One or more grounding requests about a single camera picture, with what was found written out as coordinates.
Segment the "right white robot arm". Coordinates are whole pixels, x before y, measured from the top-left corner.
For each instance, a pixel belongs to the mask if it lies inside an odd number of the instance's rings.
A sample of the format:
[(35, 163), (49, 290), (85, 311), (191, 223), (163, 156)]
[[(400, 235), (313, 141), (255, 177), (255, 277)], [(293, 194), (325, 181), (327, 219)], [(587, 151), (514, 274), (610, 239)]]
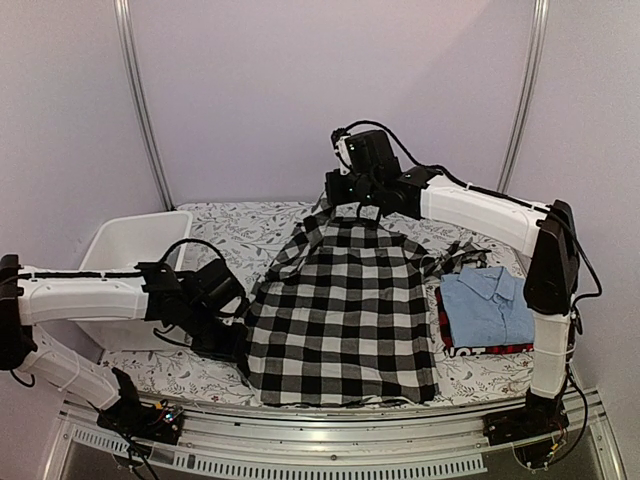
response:
[(560, 395), (571, 356), (570, 312), (580, 267), (570, 207), (510, 201), (459, 186), (427, 167), (413, 167), (387, 181), (343, 168), (325, 176), (332, 206), (361, 203), (383, 215), (460, 226), (497, 240), (529, 258), (523, 294), (534, 318), (534, 370), (529, 390), (539, 397), (517, 415), (517, 427), (537, 436), (556, 417), (549, 400)]

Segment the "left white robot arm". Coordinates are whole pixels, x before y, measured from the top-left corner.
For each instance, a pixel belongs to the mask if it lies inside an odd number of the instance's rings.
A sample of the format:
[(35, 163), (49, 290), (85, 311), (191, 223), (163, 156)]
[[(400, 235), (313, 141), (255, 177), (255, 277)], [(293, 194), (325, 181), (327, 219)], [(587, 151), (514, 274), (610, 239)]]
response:
[(46, 322), (115, 320), (159, 322), (191, 339), (197, 355), (243, 364), (248, 301), (222, 259), (193, 271), (175, 271), (164, 260), (132, 270), (51, 271), (1, 260), (1, 368), (39, 375), (86, 400), (128, 434), (148, 426), (148, 412), (123, 374), (95, 365), (50, 337)]

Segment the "black white plaid shirt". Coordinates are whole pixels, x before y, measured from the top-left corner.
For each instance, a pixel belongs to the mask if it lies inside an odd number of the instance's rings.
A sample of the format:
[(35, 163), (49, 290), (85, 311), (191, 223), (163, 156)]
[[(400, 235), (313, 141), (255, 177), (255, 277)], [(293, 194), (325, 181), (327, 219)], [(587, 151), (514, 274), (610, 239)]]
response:
[(434, 256), (351, 206), (319, 201), (254, 289), (247, 381), (269, 406), (424, 404), (439, 392)]

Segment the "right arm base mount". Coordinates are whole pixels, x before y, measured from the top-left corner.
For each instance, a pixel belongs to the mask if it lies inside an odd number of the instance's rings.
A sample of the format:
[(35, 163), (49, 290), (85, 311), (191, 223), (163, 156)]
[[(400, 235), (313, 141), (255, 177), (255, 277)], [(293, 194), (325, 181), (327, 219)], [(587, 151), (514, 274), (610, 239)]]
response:
[(528, 396), (523, 407), (486, 414), (482, 421), (491, 446), (523, 441), (514, 454), (532, 470), (549, 467), (566, 445), (569, 420), (561, 400)]

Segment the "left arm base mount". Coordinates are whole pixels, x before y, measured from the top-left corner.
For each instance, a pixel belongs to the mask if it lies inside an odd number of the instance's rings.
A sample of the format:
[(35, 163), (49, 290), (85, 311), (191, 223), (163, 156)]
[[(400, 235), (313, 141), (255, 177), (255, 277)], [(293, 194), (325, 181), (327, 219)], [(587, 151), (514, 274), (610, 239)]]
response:
[(143, 404), (139, 400), (118, 400), (98, 413), (97, 425), (128, 438), (140, 438), (177, 445), (184, 424), (184, 409), (166, 400)]

